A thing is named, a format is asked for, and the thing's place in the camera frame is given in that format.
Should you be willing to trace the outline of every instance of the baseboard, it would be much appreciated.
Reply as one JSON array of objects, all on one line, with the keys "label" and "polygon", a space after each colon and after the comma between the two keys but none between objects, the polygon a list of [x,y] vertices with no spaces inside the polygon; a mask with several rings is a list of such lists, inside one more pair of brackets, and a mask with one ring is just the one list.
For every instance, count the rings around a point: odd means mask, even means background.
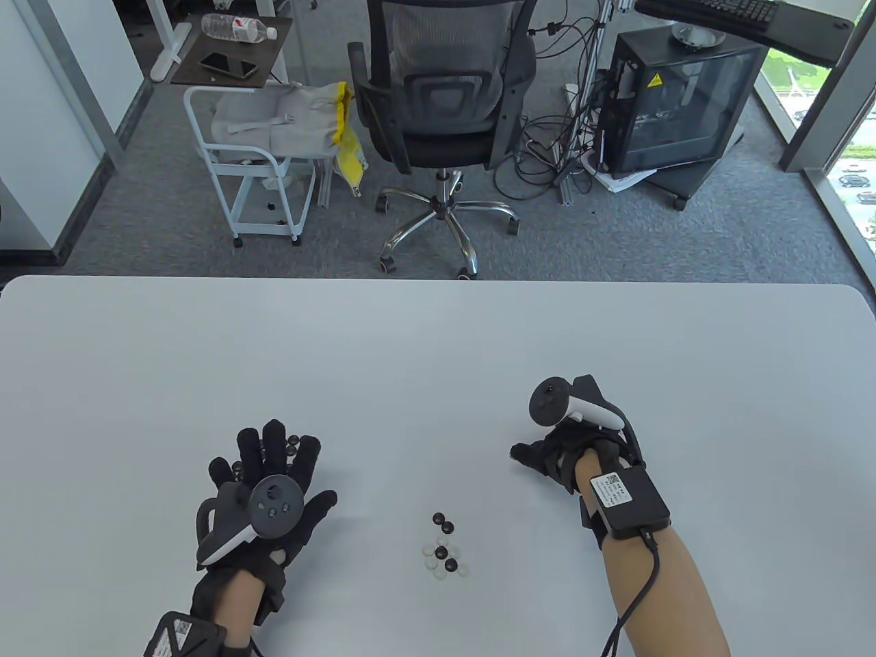
[{"label": "baseboard", "polygon": [[[143,115],[149,99],[152,97],[152,92],[155,90],[149,80],[144,79],[143,84],[131,101],[128,111],[122,119],[116,131],[116,137],[122,148],[127,148],[131,141],[131,136],[140,122],[140,117]],[[73,252],[73,247],[79,240],[82,231],[88,224],[88,219],[91,218],[91,213],[94,212],[97,202],[100,201],[103,195],[103,190],[106,188],[107,182],[114,173],[112,162],[107,155],[101,158],[100,164],[92,174],[88,185],[85,186],[79,201],[70,213],[64,230],[60,232],[55,246],[52,249],[31,250],[31,249],[6,249],[0,250],[0,266],[17,265],[17,266],[60,266],[67,262],[70,253]]]}]

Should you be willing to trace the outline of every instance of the smartphone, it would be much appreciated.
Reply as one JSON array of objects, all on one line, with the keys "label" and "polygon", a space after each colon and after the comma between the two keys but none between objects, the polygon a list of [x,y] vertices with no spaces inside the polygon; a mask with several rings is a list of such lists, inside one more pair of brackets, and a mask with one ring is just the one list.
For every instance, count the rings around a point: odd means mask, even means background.
[{"label": "smartphone", "polygon": [[236,57],[229,57],[219,53],[207,55],[207,57],[201,60],[200,64],[210,71],[230,75],[238,80],[246,80],[258,71],[258,66],[251,61],[243,61]]}]

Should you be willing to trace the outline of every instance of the mesh chair back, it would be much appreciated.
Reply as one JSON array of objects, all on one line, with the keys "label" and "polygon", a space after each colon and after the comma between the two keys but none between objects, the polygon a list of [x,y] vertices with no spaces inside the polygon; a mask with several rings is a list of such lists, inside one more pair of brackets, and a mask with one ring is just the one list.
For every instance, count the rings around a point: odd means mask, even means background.
[{"label": "mesh chair back", "polygon": [[478,131],[502,96],[517,0],[384,0],[389,82],[403,129]]}]

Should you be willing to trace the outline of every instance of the gray carpet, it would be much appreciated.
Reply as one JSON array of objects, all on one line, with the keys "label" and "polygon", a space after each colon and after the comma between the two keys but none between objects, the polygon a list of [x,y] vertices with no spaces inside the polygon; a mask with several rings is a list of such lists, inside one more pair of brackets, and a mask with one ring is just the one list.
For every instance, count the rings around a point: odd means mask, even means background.
[{"label": "gray carpet", "polygon": [[[577,17],[586,0],[573,0]],[[307,49],[315,83],[349,79],[348,40],[367,40],[364,2],[321,0],[317,11],[302,4]],[[559,19],[562,0],[544,0],[533,21]],[[621,17],[613,31],[650,21]],[[549,40],[539,37],[544,46]],[[606,40],[610,58],[613,37]],[[295,48],[288,47],[290,63]],[[562,109],[559,87],[574,77],[577,50],[542,60],[526,97],[526,112],[538,116]],[[151,60],[141,59],[144,66]],[[336,179],[328,209],[313,207],[304,244],[293,248],[281,237],[244,237],[232,247],[207,172],[199,159],[181,104],[183,89],[158,85],[135,132],[121,171],[108,184],[88,227],[64,267],[50,272],[145,276],[340,277],[381,276],[377,255],[393,228],[418,211],[396,201],[387,215],[373,211],[386,184],[430,193],[432,173],[399,175],[373,150],[359,128],[371,168],[355,199]],[[206,113],[206,107],[200,107]],[[523,220],[518,237],[505,224],[482,215],[463,215],[484,279],[642,280],[755,283],[837,283],[856,287],[874,306],[829,217],[799,175],[775,165],[781,142],[759,103],[752,99],[741,119],[745,139],[724,159],[684,212],[646,184],[612,195],[594,185],[564,208],[552,191],[536,200],[509,201]],[[517,195],[533,189],[512,174],[499,176]],[[500,200],[491,173],[466,171],[461,198]],[[463,264],[446,227],[433,223],[397,251],[394,276],[446,279]],[[0,270],[0,279],[37,270]]]}]

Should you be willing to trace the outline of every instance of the caster wheel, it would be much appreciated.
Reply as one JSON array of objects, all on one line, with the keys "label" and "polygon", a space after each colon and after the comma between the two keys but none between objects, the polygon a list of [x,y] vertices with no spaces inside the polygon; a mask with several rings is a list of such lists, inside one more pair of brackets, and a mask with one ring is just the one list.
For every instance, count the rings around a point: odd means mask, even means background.
[{"label": "caster wheel", "polygon": [[383,273],[393,273],[395,271],[395,260],[392,259],[392,256],[380,259],[380,271]]}]

